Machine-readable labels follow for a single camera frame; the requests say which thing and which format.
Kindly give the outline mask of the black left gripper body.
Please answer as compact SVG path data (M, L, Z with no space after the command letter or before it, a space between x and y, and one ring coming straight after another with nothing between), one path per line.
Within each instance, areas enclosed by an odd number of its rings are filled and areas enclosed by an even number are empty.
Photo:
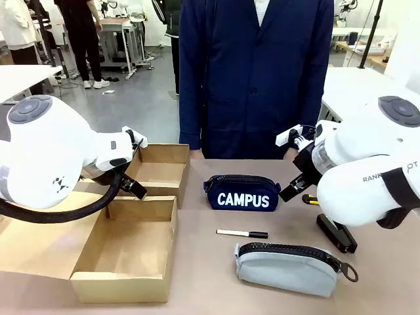
M101 171L94 163L90 163L82 168L81 179L91 179L102 186L107 186L113 182L114 173L117 171L126 171L127 164L114 167L107 171Z

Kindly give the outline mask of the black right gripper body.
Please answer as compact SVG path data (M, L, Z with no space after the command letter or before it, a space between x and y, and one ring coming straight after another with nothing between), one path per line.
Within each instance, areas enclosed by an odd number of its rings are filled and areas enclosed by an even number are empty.
M293 164L298 168L301 174L295 179L299 184L318 184L322 174L316 169L312 161L312 151L315 145L312 141L303 148L298 156L293 160Z

